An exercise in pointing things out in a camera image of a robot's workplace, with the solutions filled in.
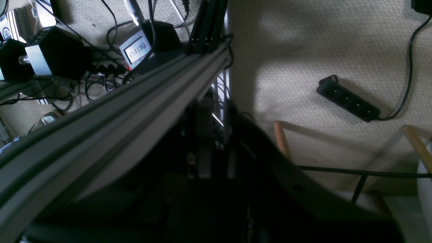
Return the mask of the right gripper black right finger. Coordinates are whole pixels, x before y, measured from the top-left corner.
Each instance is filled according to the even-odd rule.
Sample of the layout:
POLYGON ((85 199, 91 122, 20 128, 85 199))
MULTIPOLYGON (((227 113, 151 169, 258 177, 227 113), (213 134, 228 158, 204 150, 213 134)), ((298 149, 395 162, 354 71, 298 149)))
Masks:
POLYGON ((227 176, 237 179, 262 243, 404 243, 398 224, 333 194, 287 159, 228 101, 227 176))

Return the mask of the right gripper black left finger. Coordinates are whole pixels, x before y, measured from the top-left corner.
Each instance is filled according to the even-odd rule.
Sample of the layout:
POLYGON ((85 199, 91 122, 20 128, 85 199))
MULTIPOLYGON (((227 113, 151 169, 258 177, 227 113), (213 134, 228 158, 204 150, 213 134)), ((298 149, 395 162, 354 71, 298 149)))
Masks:
POLYGON ((210 148, 209 101, 194 101, 134 167, 84 194, 87 172, 24 230, 22 243, 159 243, 175 225, 190 177, 197 175, 198 142, 210 148))

